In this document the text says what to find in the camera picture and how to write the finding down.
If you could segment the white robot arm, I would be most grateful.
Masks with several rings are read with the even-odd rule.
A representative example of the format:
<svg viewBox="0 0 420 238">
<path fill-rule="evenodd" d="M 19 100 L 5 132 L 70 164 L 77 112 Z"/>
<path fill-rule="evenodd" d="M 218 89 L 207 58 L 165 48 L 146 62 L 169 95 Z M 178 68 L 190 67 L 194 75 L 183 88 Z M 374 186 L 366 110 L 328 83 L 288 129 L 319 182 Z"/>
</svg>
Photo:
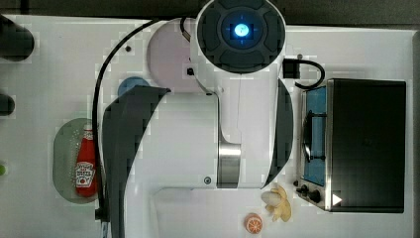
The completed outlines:
<svg viewBox="0 0 420 238">
<path fill-rule="evenodd" d="M 263 188 L 289 155 L 285 22 L 268 0 L 209 0 L 191 26 L 200 91 L 136 85 L 102 119 L 112 238 L 158 238 L 166 188 Z"/>
</svg>

